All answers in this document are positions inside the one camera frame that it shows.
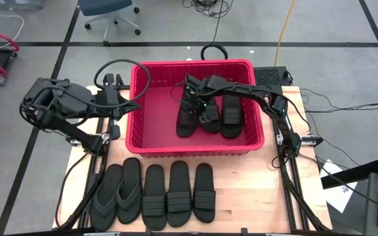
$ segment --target floor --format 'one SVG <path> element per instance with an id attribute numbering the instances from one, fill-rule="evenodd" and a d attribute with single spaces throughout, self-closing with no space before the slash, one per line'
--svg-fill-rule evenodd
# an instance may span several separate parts
<path id="1" fill-rule="evenodd" d="M 226 47 L 230 58 L 271 66 L 290 2 L 235 1 L 220 20 L 216 42 Z M 121 22 L 109 34 L 110 48 L 101 47 L 103 22 L 95 22 L 87 31 L 83 27 L 87 17 L 81 13 L 74 17 L 77 0 L 45 1 L 42 10 L 0 10 L 19 14 L 26 22 L 17 39 L 21 51 L 11 63 L 7 85 L 0 87 L 0 234 L 50 230 L 66 171 L 70 146 L 55 134 L 32 135 L 31 143 L 37 140 L 30 159 L 25 154 L 32 127 L 18 115 L 18 105 L 38 77 L 91 85 L 94 73 L 109 60 L 197 60 L 201 47 L 213 38 L 217 20 L 185 9 L 179 0 L 134 3 L 140 14 L 131 10 L 124 14 L 140 26 L 141 35 Z M 0 16 L 0 33 L 14 37 L 20 25 L 17 18 Z M 278 65 L 287 66 L 301 88 L 325 94 L 340 107 L 378 102 L 378 0 L 298 0 L 283 41 L 288 43 L 282 45 Z M 205 57 L 222 55 L 211 49 Z M 120 73 L 129 83 L 130 68 L 116 64 L 106 73 Z M 304 100 L 308 109 L 330 109 L 324 98 L 304 93 L 309 95 Z M 314 118 L 319 133 L 358 163 L 378 159 L 378 110 L 323 113 Z M 316 153 L 354 166 L 327 143 L 318 146 Z M 360 182 L 357 190 L 365 193 L 366 183 Z M 330 208 L 335 231 L 362 231 L 364 203 L 353 195 L 343 214 Z"/>

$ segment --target office chair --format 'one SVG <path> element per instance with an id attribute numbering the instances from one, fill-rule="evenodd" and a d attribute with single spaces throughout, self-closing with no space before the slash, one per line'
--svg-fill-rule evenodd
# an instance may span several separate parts
<path id="1" fill-rule="evenodd" d="M 104 31 L 104 38 L 103 38 L 103 45 L 108 47 L 109 41 L 107 40 L 109 27 L 112 24 L 117 24 L 118 19 L 122 19 L 129 24 L 133 25 L 136 30 L 135 34 L 140 35 L 141 31 L 139 30 L 138 26 L 120 16 L 117 12 L 118 10 L 124 9 L 125 7 L 129 7 L 132 5 L 132 0 L 79 0 L 79 8 L 81 9 L 81 12 L 83 12 L 84 16 L 96 16 L 88 21 L 85 22 L 84 27 L 89 30 L 91 29 L 91 22 L 95 22 L 98 20 L 107 19 L 108 25 L 106 26 L 106 30 Z M 134 8 L 135 13 L 139 13 L 139 8 Z"/>

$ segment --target white cable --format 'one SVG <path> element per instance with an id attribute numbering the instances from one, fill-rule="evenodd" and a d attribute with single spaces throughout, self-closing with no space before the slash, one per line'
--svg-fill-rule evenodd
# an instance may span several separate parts
<path id="1" fill-rule="evenodd" d="M 23 26 L 24 26 L 24 19 L 23 19 L 21 16 L 17 16 L 17 15 L 9 16 L 9 15 L 4 15 L 4 14 L 1 14 L 1 13 L 0 13 L 0 16 L 3 16 L 3 17 L 17 17 L 17 18 L 20 18 L 20 19 L 21 19 L 22 23 L 21 23 L 20 29 L 18 29 L 18 32 L 17 32 L 17 34 L 16 34 L 16 37 L 14 37 L 14 38 L 12 39 L 13 41 L 16 41 L 18 35 L 19 35 L 20 32 L 21 32 L 21 29 L 22 29 Z M 3 48 L 5 48 L 5 47 L 8 46 L 8 45 L 10 45 L 10 43 L 7 43 L 6 45 L 1 46 L 0 49 L 3 49 Z"/>

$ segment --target white paper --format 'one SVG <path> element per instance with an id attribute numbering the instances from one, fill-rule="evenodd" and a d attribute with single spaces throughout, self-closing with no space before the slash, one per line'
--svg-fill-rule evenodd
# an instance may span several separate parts
<path id="1" fill-rule="evenodd" d="M 333 164 L 332 161 L 329 159 L 326 161 L 323 167 L 331 174 L 335 174 L 336 172 L 342 171 L 341 168 Z M 327 176 L 326 171 L 321 170 L 320 177 L 322 178 L 325 176 Z M 357 186 L 357 182 L 349 183 L 348 186 L 352 189 L 355 189 L 355 187 Z M 340 213 L 343 213 L 345 207 L 348 204 L 349 199 L 351 198 L 352 190 L 346 186 L 339 186 L 330 189 L 325 189 L 324 192 L 327 203 L 333 206 L 333 208 L 337 209 Z"/>

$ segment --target slipper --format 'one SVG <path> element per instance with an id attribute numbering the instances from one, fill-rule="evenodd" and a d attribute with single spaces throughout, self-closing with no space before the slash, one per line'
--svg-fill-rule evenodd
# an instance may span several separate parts
<path id="1" fill-rule="evenodd" d="M 221 134 L 225 138 L 235 138 L 243 130 L 244 116 L 242 102 L 239 97 L 224 95 L 222 96 L 221 111 Z"/>
<path id="2" fill-rule="evenodd" d="M 182 101 L 178 109 L 176 133 L 181 138 L 193 135 L 198 126 L 198 117 L 194 114 L 194 110 L 199 104 L 191 99 L 188 91 L 184 88 L 182 93 Z"/>
<path id="3" fill-rule="evenodd" d="M 206 163 L 199 164 L 196 168 L 194 214 L 203 223 L 211 223 L 215 218 L 213 169 Z"/>
<path id="4" fill-rule="evenodd" d="M 138 218 L 141 212 L 141 195 L 141 164 L 137 158 L 131 157 L 123 162 L 123 179 L 116 191 L 119 222 L 130 224 Z"/>
<path id="5" fill-rule="evenodd" d="M 206 123 L 201 123 L 201 127 L 205 132 L 218 133 L 221 129 L 221 119 L 215 97 L 211 99 L 210 103 L 206 105 L 203 115 L 209 120 Z"/>
<path id="6" fill-rule="evenodd" d="M 145 174 L 142 221 L 148 229 L 155 231 L 164 229 L 167 223 L 164 170 L 159 165 L 150 165 Z"/>
<path id="7" fill-rule="evenodd" d="M 90 223 L 97 231 L 106 231 L 113 224 L 116 216 L 116 190 L 122 180 L 123 168 L 112 164 L 104 174 L 93 197 L 90 208 Z"/>
<path id="8" fill-rule="evenodd" d="M 170 169 L 167 221 L 171 227 L 180 227 L 187 223 L 191 213 L 189 168 L 184 161 L 175 161 Z"/>

